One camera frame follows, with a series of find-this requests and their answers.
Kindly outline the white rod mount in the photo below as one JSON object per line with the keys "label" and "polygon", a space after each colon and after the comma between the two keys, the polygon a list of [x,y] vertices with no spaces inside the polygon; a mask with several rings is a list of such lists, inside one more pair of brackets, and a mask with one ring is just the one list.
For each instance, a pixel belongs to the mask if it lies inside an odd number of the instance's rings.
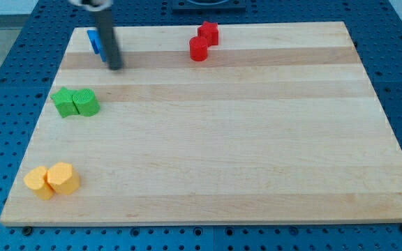
{"label": "white rod mount", "polygon": [[68,2],[85,10],[105,10],[113,4],[113,0],[68,0]]}

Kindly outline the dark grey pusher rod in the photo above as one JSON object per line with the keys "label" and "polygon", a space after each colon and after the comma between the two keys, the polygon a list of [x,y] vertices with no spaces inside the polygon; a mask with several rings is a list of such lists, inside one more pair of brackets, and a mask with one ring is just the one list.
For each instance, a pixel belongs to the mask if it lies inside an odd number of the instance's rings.
{"label": "dark grey pusher rod", "polygon": [[114,33],[111,8],[93,12],[94,22],[100,37],[101,45],[106,57],[106,63],[110,70],[120,70],[123,60]]}

